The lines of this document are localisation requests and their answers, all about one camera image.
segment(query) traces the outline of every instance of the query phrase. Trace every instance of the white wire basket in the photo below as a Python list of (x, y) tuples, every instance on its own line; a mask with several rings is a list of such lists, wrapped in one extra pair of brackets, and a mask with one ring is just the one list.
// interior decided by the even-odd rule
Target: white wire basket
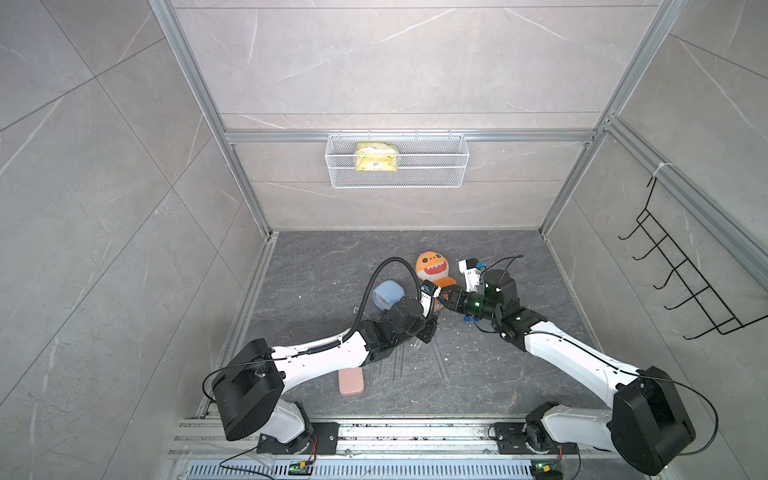
[[(382, 142), (397, 151), (397, 171), (357, 171), (360, 142)], [(326, 163), (334, 188), (460, 187), (469, 151), (461, 134), (332, 134)]]

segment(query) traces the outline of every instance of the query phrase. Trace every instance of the orange plush toy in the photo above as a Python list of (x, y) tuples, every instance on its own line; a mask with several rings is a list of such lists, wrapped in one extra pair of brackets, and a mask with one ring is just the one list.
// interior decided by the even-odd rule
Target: orange plush toy
[(425, 251), (419, 255), (415, 270), (418, 278), (429, 280), (440, 288), (456, 284), (456, 280), (448, 276), (448, 260), (439, 253)]

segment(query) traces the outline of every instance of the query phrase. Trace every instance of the blue tape roll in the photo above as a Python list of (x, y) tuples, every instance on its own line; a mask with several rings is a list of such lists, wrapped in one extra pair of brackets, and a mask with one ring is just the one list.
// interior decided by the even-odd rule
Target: blue tape roll
[(373, 289), (371, 298), (381, 310), (389, 310), (406, 295), (406, 291), (394, 280), (387, 280)]

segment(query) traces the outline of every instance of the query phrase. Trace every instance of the pink block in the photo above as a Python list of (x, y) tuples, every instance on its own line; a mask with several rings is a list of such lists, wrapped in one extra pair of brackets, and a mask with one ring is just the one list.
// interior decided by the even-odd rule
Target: pink block
[(341, 396), (354, 396), (362, 393), (366, 385), (362, 380), (362, 367), (339, 370), (339, 391)]

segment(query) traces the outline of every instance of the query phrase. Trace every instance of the yellow snack bag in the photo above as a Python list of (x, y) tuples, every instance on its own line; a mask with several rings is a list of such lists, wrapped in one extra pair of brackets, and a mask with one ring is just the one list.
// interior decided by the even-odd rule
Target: yellow snack bag
[(362, 171), (397, 171), (397, 149), (378, 141), (357, 144), (356, 169)]

